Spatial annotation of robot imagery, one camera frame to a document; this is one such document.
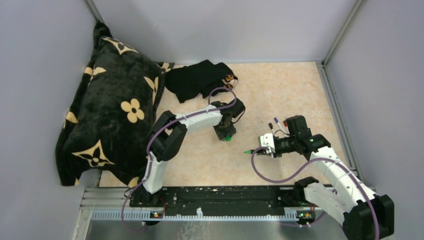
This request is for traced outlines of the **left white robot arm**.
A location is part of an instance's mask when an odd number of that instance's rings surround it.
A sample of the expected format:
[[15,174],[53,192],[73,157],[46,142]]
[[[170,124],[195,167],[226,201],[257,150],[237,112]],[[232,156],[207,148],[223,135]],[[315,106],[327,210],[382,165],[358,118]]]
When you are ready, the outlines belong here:
[[147,167],[141,180],[141,200],[149,207],[160,202],[159,191],[168,161],[179,152],[185,137],[204,128],[213,127],[220,141],[229,141],[237,132],[234,124],[246,110],[238,98],[230,103],[215,101],[207,107],[187,113],[173,114],[165,111],[153,125],[146,147]]

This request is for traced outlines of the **black floral plush pillow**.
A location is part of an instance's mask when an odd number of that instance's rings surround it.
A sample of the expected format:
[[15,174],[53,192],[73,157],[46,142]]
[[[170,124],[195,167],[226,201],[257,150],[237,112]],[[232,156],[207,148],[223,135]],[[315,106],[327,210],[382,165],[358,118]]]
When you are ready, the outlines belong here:
[[148,134],[172,62],[160,62],[114,38],[97,22],[93,51],[55,147],[62,186],[75,186],[82,173],[111,172],[134,187],[146,171]]

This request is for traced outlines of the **white pen with clip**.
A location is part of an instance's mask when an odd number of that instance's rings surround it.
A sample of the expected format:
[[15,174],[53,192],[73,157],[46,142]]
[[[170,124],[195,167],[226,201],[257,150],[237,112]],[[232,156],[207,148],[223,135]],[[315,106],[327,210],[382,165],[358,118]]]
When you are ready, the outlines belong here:
[[283,133],[285,133],[285,128],[282,126],[282,124],[280,123],[280,121],[275,117],[274,121],[276,123],[276,125],[278,126],[279,130],[281,130]]

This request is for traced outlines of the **black folded cloth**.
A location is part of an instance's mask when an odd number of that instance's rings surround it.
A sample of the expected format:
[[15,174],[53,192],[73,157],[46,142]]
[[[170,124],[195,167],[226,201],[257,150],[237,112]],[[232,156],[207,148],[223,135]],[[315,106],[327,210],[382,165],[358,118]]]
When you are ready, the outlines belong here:
[[222,93],[225,87],[233,89],[239,78],[223,62],[213,64],[204,60],[197,64],[183,66],[170,70],[165,76],[165,87],[174,93],[180,103],[191,100],[199,94],[205,99],[212,94]]

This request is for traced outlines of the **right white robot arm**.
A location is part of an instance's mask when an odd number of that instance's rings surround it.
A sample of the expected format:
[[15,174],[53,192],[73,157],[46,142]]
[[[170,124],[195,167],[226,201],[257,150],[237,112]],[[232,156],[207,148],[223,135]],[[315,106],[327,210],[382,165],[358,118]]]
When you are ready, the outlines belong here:
[[296,177],[307,166],[318,169],[333,187],[327,189],[313,177],[295,183],[293,200],[299,206],[309,203],[320,207],[335,219],[349,240],[381,240],[394,234],[395,205],[388,195],[378,195],[366,186],[338,157],[331,143],[321,134],[313,135],[302,115],[275,119],[280,130],[287,128],[285,137],[267,133],[259,136],[259,147],[251,152],[251,158],[265,155],[272,158],[283,154],[298,153],[307,162],[286,179],[273,180],[261,174],[254,159],[254,172],[263,180],[281,184]]

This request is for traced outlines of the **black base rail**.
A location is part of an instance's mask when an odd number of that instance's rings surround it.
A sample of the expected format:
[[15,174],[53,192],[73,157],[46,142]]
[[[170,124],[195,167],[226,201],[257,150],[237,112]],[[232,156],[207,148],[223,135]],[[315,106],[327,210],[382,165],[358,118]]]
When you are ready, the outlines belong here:
[[152,196],[137,189],[130,207],[154,208],[149,218],[174,220],[197,218],[210,220],[314,221],[320,215],[317,206],[301,201],[292,185],[248,186],[169,186]]

